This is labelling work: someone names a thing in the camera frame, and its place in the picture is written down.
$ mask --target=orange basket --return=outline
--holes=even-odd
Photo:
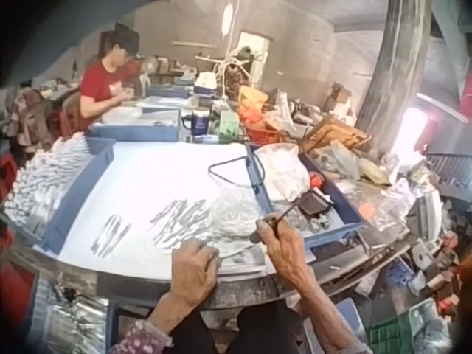
[[[282,132],[280,131],[269,131],[267,129],[260,129],[244,125],[246,129],[246,135],[250,140],[259,145],[274,144],[280,142],[282,139]]]

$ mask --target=lamp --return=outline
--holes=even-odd
[[[229,33],[232,19],[233,19],[233,4],[229,3],[224,9],[223,23],[221,24],[221,34],[223,35],[223,38],[225,38],[226,35]]]

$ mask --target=hand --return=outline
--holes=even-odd
[[[121,91],[119,91],[115,97],[114,100],[116,103],[121,103],[125,101],[129,101],[133,99],[134,97],[134,90],[132,88],[123,88]]]
[[[218,250],[195,238],[172,253],[170,295],[194,309],[216,285],[221,259]]]
[[[267,218],[279,218],[279,213],[267,215]],[[297,230],[288,225],[285,219],[277,224],[277,237],[274,230],[264,221],[256,222],[257,231],[264,244],[267,255],[278,274],[284,277],[296,289],[314,280],[314,273],[305,260],[305,245]]]

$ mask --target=fan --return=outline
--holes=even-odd
[[[150,86],[150,74],[157,72],[159,63],[156,57],[147,57],[141,63],[141,74],[139,76],[139,82],[141,83],[141,96],[146,95],[146,88]]]

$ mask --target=black wire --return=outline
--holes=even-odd
[[[264,169],[264,166],[263,166],[263,163],[260,161],[259,159],[259,156],[257,156],[256,154],[253,154],[255,160],[256,160],[256,168],[258,169],[258,166],[260,166],[260,171],[262,173],[261,177],[260,177],[260,181],[257,183],[257,184],[251,184],[250,186],[245,186],[243,184],[238,184],[238,183],[235,183],[233,181],[230,181],[229,179],[227,179],[226,177],[223,177],[222,175],[216,173],[215,171],[213,171],[212,169],[214,169],[215,167],[218,167],[218,166],[223,166],[225,164],[231,164],[233,162],[236,162],[236,161],[239,161],[239,160],[243,160],[243,159],[247,159],[248,156],[241,156],[241,157],[238,157],[236,159],[231,159],[231,160],[228,160],[228,161],[224,161],[224,162],[218,162],[216,164],[211,164],[210,166],[208,166],[208,174],[209,175],[214,175],[215,177],[227,182],[227,183],[230,183],[230,184],[233,184],[237,187],[243,187],[243,188],[254,188],[254,187],[258,187],[260,185],[262,185],[264,183],[264,180],[266,179],[266,170]]]

